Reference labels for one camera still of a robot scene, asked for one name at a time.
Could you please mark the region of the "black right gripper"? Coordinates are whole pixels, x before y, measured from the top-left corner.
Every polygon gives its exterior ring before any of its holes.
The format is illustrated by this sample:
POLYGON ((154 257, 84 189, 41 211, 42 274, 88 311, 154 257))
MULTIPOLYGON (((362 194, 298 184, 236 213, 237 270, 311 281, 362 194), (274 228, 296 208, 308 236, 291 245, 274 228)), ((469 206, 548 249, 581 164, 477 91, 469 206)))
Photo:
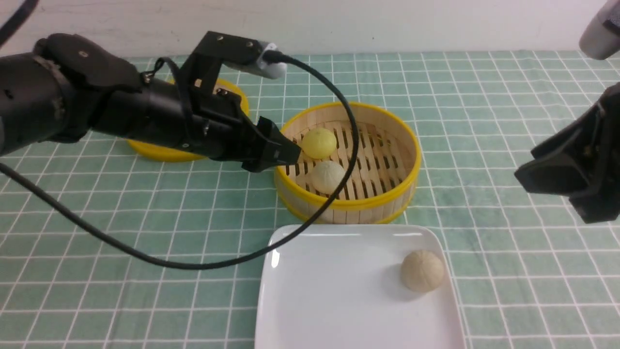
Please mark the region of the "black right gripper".
POLYGON ((575 194, 569 202, 583 223, 615 221, 619 192, 620 84, 607 88, 581 117, 541 142, 514 176, 529 193, 570 196, 592 177, 596 193, 575 194))

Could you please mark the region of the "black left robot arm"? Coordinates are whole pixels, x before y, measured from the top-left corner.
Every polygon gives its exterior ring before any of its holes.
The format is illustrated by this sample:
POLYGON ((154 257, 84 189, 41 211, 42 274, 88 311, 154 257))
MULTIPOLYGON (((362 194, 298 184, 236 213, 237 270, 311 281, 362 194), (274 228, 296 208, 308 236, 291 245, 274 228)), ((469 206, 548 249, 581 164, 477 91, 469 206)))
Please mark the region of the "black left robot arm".
POLYGON ((262 172, 297 162, 301 148, 270 120, 250 120, 241 97, 215 92, 224 65, 279 78, 285 64, 268 42, 208 32, 180 68, 176 84, 139 72, 95 42, 57 33, 38 41, 32 53, 1 59, 1 154, 37 142, 76 143, 89 131, 240 162, 262 172))

